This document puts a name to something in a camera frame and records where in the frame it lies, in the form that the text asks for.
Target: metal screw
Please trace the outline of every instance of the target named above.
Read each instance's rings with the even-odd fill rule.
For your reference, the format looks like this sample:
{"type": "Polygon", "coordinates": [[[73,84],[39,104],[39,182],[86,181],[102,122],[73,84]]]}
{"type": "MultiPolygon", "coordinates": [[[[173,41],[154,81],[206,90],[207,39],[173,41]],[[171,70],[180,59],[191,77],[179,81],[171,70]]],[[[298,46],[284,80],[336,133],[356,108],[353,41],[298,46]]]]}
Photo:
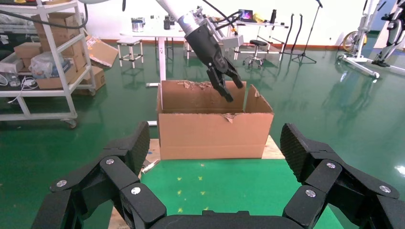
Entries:
{"type": "Polygon", "coordinates": [[[110,165],[110,164],[113,164],[114,163],[114,159],[108,159],[107,161],[106,161],[106,164],[107,165],[110,165]]]}
{"type": "Polygon", "coordinates": [[[312,190],[305,191],[305,194],[307,194],[309,197],[316,197],[316,193],[312,190]]]}
{"type": "Polygon", "coordinates": [[[131,190],[131,193],[134,194],[134,195],[138,194],[139,192],[140,192],[140,188],[139,188],[139,187],[135,187],[135,188],[133,188],[133,189],[131,190]]]}
{"type": "Polygon", "coordinates": [[[336,168],[336,165],[335,165],[334,163],[326,163],[326,165],[327,165],[329,168],[336,168]]]}
{"type": "Polygon", "coordinates": [[[63,186],[66,185],[66,183],[67,183],[66,180],[60,180],[58,183],[56,183],[56,186],[58,186],[58,187],[63,187],[63,186]]]}
{"type": "Polygon", "coordinates": [[[386,192],[386,193],[390,193],[391,189],[387,186],[381,185],[380,186],[381,191],[386,192]]]}

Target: bar stool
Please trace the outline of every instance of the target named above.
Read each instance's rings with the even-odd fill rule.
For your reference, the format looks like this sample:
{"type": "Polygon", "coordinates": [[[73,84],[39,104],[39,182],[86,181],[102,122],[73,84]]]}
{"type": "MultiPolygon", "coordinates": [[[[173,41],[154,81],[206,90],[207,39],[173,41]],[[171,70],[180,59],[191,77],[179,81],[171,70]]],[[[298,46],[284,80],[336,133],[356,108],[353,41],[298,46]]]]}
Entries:
{"type": "Polygon", "coordinates": [[[122,67],[122,61],[129,61],[129,62],[132,62],[132,68],[135,68],[135,61],[139,58],[141,58],[142,63],[143,63],[142,39],[138,39],[135,37],[126,37],[124,39],[117,41],[117,45],[118,45],[119,66],[122,67]],[[133,47],[134,47],[134,45],[137,45],[137,44],[140,45],[140,54],[135,53],[135,55],[137,57],[134,58],[133,47]],[[121,45],[128,46],[129,54],[127,54],[125,56],[121,56],[121,50],[120,50],[121,45]]]}
{"type": "Polygon", "coordinates": [[[245,58],[245,60],[242,62],[242,65],[246,64],[246,60],[249,60],[249,64],[247,65],[248,67],[253,66],[253,63],[257,63],[257,65],[259,66],[259,68],[262,67],[263,65],[263,58],[257,57],[257,52],[259,51],[259,46],[266,46],[267,43],[263,42],[263,41],[258,41],[258,40],[250,40],[251,44],[255,45],[255,54],[253,56],[248,56],[245,58]]]}

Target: white cable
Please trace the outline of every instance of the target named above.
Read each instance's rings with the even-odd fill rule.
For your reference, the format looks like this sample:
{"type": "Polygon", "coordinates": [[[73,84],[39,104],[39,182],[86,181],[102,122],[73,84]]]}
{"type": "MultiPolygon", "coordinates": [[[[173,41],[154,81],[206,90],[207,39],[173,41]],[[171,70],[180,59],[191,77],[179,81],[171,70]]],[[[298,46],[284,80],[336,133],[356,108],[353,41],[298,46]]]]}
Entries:
{"type": "Polygon", "coordinates": [[[7,78],[4,77],[4,75],[2,75],[2,74],[0,74],[0,77],[3,77],[3,79],[6,81],[6,84],[1,84],[0,83],[0,86],[7,86],[7,84],[8,84],[7,78]]]}
{"type": "Polygon", "coordinates": [[[13,100],[11,100],[11,101],[9,101],[9,102],[7,102],[7,103],[11,104],[12,102],[14,102],[14,101],[21,95],[22,91],[30,91],[30,90],[34,90],[35,88],[38,87],[38,85],[36,85],[35,87],[32,87],[32,86],[30,86],[30,85],[25,85],[24,83],[25,83],[27,80],[34,80],[34,81],[35,81],[35,79],[34,79],[33,77],[26,77],[26,76],[24,76],[24,79],[21,81],[21,90],[20,90],[20,93],[18,94],[17,97],[15,97],[15,99],[13,99],[13,100]]]}

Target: orange baseboard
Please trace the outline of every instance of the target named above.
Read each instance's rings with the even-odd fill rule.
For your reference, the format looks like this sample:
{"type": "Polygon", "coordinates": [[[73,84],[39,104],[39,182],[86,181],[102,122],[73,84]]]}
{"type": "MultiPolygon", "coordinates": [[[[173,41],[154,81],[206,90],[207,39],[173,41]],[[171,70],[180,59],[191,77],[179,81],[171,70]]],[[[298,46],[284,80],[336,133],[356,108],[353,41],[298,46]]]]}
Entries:
{"type": "MultiPolygon", "coordinates": [[[[104,41],[105,43],[116,43],[118,40],[117,39],[102,39],[102,41],[104,41]]],[[[144,44],[154,44],[155,41],[153,40],[143,40],[142,41],[144,44]]],[[[183,41],[173,41],[174,44],[184,44],[183,41]]],[[[244,43],[245,46],[252,46],[249,43],[244,43]]],[[[272,44],[272,46],[281,49],[282,44],[272,44]]],[[[288,44],[286,46],[286,49],[291,49],[292,48],[292,44],[288,44]]],[[[295,46],[296,50],[304,50],[305,45],[303,44],[297,44],[295,46]]],[[[317,51],[322,51],[322,50],[337,50],[339,48],[338,45],[308,45],[307,50],[317,50],[317,51]]]]}

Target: wooden platform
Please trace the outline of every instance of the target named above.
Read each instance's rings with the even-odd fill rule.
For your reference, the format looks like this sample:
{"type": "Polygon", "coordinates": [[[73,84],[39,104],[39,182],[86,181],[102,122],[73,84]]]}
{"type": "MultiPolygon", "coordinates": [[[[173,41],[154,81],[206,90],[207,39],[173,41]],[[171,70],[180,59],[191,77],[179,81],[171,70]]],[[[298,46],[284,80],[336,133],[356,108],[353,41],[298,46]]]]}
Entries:
{"type": "MultiPolygon", "coordinates": [[[[149,153],[146,156],[146,159],[150,162],[160,159],[160,148],[159,148],[159,140],[158,139],[151,139],[150,146],[149,146],[149,153]]],[[[284,159],[280,149],[274,142],[274,140],[269,135],[267,137],[266,146],[263,150],[262,159],[284,159]]],[[[129,229],[125,221],[122,219],[120,214],[117,212],[115,208],[112,210],[110,224],[108,225],[108,229],[129,229]]]]}

